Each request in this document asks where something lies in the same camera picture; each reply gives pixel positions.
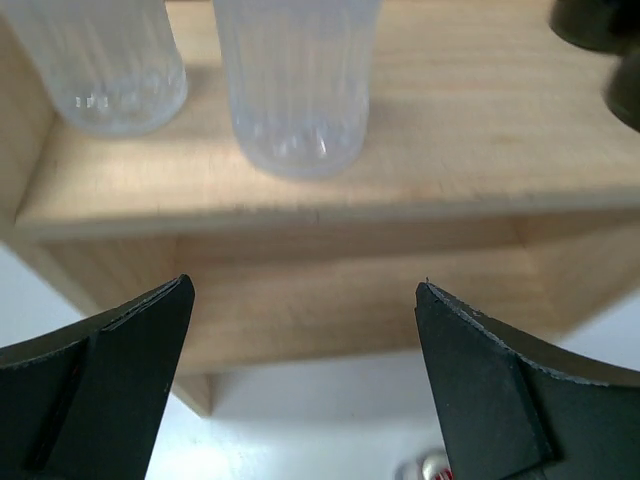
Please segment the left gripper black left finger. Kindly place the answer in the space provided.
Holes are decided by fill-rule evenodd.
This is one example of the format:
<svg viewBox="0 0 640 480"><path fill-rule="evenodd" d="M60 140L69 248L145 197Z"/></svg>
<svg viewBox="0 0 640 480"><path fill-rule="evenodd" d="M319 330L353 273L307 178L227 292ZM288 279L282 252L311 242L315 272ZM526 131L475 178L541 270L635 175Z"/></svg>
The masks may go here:
<svg viewBox="0 0 640 480"><path fill-rule="evenodd" d="M194 300L181 275L2 348L2 478L144 478Z"/></svg>

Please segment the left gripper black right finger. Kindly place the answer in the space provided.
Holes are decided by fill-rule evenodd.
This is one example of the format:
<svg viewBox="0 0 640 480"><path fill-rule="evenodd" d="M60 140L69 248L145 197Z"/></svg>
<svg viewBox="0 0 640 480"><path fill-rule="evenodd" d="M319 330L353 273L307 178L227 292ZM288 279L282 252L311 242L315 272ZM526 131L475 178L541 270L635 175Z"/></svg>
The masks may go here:
<svg viewBox="0 0 640 480"><path fill-rule="evenodd" d="M438 286L416 324L457 479L636 479L639 374L485 315Z"/></svg>

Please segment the small water bottle blue cap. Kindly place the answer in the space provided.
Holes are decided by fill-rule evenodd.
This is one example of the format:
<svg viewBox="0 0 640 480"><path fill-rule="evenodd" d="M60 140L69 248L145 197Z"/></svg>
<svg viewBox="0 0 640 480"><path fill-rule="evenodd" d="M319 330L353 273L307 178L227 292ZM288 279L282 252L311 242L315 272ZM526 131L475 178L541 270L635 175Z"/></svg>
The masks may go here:
<svg viewBox="0 0 640 480"><path fill-rule="evenodd" d="M361 152L378 0L216 1L236 140L257 168L316 178Z"/></svg>

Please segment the water bottle blue label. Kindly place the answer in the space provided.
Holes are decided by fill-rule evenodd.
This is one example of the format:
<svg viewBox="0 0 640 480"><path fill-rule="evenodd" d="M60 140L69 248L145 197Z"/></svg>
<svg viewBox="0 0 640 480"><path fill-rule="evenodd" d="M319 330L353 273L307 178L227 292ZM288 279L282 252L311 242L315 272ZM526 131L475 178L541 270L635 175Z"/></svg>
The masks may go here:
<svg viewBox="0 0 640 480"><path fill-rule="evenodd" d="M187 98L162 1L4 1L1 13L57 113L85 132L145 134Z"/></svg>

